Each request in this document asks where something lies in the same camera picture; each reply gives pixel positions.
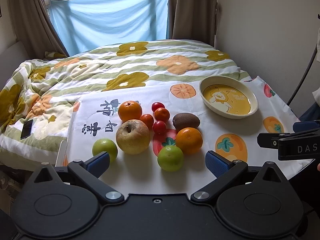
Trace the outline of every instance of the ceramic bowl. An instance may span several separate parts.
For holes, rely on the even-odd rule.
[[[200,82],[199,92],[207,107],[226,118],[242,119],[254,114],[259,107],[254,93],[233,78],[207,77]]]

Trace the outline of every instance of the screw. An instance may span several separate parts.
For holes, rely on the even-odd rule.
[[[196,193],[193,194],[193,196],[196,198],[196,199],[206,199],[208,198],[210,195],[208,192],[205,192],[205,191],[197,191]]]
[[[160,199],[160,198],[155,198],[154,200],[153,200],[153,203],[156,203],[156,204],[159,204],[159,203],[161,203],[162,202],[162,200]]]
[[[121,193],[117,191],[110,191],[106,193],[106,198],[111,200],[118,199],[118,198],[121,198]]]

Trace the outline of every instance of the smartphone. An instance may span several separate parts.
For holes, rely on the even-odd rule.
[[[33,124],[33,119],[31,119],[29,121],[26,121],[23,124],[22,131],[21,131],[21,136],[20,136],[21,140],[30,136],[31,129],[32,129],[32,124]]]

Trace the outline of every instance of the beige curtain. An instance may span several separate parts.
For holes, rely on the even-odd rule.
[[[45,51],[68,56],[47,14],[44,0],[9,0],[13,28],[31,58],[44,58]]]
[[[214,46],[217,0],[169,0],[169,37]]]

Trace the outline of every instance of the comforter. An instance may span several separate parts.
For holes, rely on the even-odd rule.
[[[31,171],[41,162],[55,164],[82,95],[212,75],[250,79],[228,54],[193,40],[115,44],[69,58],[25,61],[0,92],[0,162]],[[31,135],[20,139],[30,119]]]

